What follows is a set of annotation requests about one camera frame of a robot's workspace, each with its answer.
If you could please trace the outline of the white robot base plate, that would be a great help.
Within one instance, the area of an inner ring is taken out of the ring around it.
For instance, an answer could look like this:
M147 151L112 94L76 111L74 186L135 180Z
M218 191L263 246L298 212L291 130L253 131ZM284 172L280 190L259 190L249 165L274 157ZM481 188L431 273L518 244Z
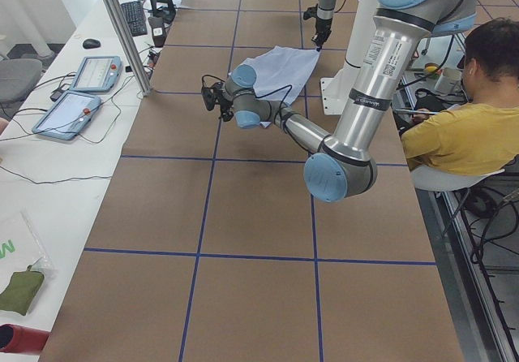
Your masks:
M325 115L341 115L349 96L349 89L340 77L321 78L320 90Z

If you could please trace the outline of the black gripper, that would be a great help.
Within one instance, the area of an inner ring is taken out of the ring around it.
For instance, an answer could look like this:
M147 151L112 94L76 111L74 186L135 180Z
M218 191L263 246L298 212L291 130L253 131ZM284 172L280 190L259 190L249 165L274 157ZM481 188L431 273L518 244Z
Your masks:
M323 47L331 34L331 26L331 19L317 19L315 21L315 35L311 38L315 46Z
M233 116L232 111L233 102L224 96L224 83L222 81L214 84L214 93L216 98L216 105L220 107L220 119L224 122L229 122Z

